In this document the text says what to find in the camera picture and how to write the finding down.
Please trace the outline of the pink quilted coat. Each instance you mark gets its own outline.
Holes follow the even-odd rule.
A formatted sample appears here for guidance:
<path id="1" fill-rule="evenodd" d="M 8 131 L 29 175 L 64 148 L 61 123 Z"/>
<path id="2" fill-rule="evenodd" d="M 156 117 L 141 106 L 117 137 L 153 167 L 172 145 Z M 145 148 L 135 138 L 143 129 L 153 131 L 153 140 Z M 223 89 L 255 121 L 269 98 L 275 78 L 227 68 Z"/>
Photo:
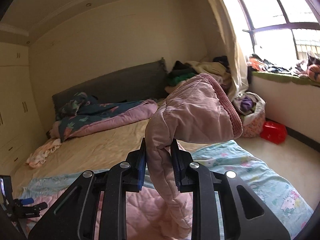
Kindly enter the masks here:
<path id="1" fill-rule="evenodd" d="M 152 183 L 172 217 L 173 237 L 191 234 L 191 196 L 174 182 L 169 146 L 174 140 L 195 144 L 226 142 L 242 134 L 242 123 L 219 83 L 209 74 L 192 77 L 161 104 L 145 130 L 146 162 Z"/>

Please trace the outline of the floral bag of clothes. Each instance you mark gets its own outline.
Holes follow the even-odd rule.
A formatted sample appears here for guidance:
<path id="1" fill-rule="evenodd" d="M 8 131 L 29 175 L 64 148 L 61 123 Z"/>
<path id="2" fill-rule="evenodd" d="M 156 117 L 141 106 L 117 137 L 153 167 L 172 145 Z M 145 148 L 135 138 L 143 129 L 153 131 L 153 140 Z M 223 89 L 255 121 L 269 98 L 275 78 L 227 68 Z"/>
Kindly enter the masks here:
<path id="1" fill-rule="evenodd" d="M 232 104 L 240 116 L 243 126 L 243 138 L 255 138 L 260 135 L 265 122 L 266 102 L 255 93 L 239 94 Z"/>

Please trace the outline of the pile of mixed clothes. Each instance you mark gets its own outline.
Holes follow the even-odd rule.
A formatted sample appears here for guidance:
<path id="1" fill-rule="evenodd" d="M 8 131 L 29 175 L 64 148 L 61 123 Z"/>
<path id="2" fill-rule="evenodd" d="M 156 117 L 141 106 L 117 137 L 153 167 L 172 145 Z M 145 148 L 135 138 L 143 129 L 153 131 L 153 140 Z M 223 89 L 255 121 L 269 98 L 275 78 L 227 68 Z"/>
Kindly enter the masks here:
<path id="1" fill-rule="evenodd" d="M 232 85 L 231 70 L 227 56 L 213 58 L 212 62 L 176 61 L 171 72 L 167 75 L 165 91 L 170 94 L 187 80 L 199 74 L 208 74 L 218 82 L 227 93 Z"/>

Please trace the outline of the clothes on window sill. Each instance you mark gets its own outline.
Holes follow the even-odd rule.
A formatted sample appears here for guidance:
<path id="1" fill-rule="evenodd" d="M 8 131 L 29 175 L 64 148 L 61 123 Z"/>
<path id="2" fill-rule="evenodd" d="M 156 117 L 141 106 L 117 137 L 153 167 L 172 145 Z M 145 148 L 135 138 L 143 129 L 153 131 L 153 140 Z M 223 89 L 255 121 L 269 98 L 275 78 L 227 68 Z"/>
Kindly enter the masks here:
<path id="1" fill-rule="evenodd" d="M 319 82 L 319 56 L 313 51 L 308 51 L 306 59 L 292 62 L 274 64 L 267 59 L 262 60 L 257 54 L 252 54 L 247 61 L 248 70 L 251 72 L 269 72 L 297 77 L 307 77 L 312 81 Z"/>

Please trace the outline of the small pink white garment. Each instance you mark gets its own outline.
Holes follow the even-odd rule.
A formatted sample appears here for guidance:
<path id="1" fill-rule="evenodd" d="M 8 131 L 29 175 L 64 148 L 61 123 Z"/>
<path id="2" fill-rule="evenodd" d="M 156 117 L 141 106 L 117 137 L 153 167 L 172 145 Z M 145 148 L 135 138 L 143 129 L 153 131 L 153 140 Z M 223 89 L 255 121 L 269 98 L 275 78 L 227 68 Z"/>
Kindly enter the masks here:
<path id="1" fill-rule="evenodd" d="M 45 144 L 37 148 L 25 163 L 33 169 L 39 168 L 46 162 L 47 157 L 58 150 L 61 145 L 60 139 L 49 139 Z"/>

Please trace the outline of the light blue cartoon sheet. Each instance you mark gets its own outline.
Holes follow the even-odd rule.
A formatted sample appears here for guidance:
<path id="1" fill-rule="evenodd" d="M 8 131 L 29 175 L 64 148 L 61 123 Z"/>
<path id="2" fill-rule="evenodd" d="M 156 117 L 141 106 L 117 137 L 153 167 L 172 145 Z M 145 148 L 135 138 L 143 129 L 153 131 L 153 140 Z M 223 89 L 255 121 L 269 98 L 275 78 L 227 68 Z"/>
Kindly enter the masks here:
<path id="1" fill-rule="evenodd" d="M 234 140 L 203 147 L 192 153 L 195 161 L 211 171 L 225 173 L 232 170 L 261 198 L 294 239 L 313 214 L 313 209 L 293 185 L 270 169 Z M 24 187 L 21 198 L 33 198 L 35 203 L 49 206 L 58 199 L 79 173 L 47 178 L 34 178 Z M 160 214 L 165 211 L 164 200 L 155 190 L 150 176 L 140 193 L 128 193 L 127 235 L 129 239 L 164 239 L 160 232 Z"/>

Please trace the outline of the cream built-in wardrobe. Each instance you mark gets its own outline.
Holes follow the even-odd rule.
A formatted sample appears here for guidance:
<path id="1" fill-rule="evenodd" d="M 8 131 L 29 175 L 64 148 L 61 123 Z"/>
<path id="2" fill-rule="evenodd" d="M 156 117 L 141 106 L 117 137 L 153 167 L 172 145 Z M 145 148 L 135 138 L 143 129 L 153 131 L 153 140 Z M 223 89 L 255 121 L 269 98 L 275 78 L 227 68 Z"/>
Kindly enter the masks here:
<path id="1" fill-rule="evenodd" d="M 46 140 L 30 83 L 28 47 L 2 42 L 1 174 L 13 174 Z"/>

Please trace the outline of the dark floral purple duvet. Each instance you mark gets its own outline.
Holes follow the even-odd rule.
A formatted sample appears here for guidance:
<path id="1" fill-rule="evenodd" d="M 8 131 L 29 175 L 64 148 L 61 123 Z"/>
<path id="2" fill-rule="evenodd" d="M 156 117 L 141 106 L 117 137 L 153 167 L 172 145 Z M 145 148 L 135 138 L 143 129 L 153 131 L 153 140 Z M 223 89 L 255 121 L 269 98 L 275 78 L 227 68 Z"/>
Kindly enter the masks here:
<path id="1" fill-rule="evenodd" d="M 73 137 L 118 128 L 149 119 L 158 108 L 154 100 L 99 103 L 84 92 L 76 93 L 56 112 L 56 121 L 48 132 L 61 142 Z"/>

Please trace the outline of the dark grey headboard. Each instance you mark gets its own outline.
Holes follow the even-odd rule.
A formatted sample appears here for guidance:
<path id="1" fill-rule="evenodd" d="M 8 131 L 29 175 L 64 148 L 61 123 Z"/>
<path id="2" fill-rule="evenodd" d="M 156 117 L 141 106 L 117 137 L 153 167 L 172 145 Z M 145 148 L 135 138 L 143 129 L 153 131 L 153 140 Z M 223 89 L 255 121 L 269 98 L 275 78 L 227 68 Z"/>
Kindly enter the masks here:
<path id="1" fill-rule="evenodd" d="M 102 103 L 161 99 L 167 95 L 165 91 L 167 74 L 163 58 L 111 72 L 54 94 L 52 96 L 54 109 L 58 112 L 77 92 L 96 96 Z"/>

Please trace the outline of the red plastic box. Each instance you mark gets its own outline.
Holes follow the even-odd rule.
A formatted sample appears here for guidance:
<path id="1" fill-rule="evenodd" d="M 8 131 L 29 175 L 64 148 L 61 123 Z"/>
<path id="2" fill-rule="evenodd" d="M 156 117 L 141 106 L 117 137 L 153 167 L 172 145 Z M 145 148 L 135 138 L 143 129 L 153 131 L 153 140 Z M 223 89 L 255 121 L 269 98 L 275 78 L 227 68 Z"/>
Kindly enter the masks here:
<path id="1" fill-rule="evenodd" d="M 281 144 L 287 137 L 286 127 L 274 121 L 266 121 L 263 124 L 263 130 L 260 137 L 274 144 Z"/>

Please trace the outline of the green window sill cushion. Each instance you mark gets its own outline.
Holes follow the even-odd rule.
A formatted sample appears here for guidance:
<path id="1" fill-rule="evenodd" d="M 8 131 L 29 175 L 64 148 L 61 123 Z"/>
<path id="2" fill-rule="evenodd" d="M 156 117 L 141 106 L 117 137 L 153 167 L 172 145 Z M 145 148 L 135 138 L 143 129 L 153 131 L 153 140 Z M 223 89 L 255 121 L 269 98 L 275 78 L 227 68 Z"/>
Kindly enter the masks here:
<path id="1" fill-rule="evenodd" d="M 312 81 L 307 77 L 297 77 L 294 75 L 269 73 L 269 72 L 253 72 L 252 75 L 254 77 L 258 77 L 264 80 L 273 81 L 277 83 L 294 83 L 297 85 L 319 87 L 319 82 Z"/>

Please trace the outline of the cream curtain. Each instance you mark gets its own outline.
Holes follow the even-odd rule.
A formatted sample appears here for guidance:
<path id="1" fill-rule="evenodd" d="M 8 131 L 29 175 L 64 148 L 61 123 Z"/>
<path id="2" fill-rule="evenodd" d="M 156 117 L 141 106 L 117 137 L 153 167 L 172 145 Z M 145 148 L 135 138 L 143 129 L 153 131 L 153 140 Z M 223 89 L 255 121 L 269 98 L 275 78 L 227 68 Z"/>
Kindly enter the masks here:
<path id="1" fill-rule="evenodd" d="M 231 85 L 228 97 L 233 100 L 249 88 L 247 80 L 247 64 L 237 41 L 231 18 L 223 0 L 207 0 L 223 41 L 226 56 L 231 69 L 233 84 Z"/>

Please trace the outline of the window with dark frame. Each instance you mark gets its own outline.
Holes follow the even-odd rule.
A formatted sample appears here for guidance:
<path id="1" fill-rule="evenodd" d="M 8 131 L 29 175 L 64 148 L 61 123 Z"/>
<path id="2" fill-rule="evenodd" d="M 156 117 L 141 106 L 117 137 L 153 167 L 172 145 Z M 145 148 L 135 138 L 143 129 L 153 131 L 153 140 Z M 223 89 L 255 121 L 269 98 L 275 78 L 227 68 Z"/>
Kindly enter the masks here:
<path id="1" fill-rule="evenodd" d="M 245 56 L 278 65 L 319 55 L 319 13 L 308 0 L 223 0 Z"/>

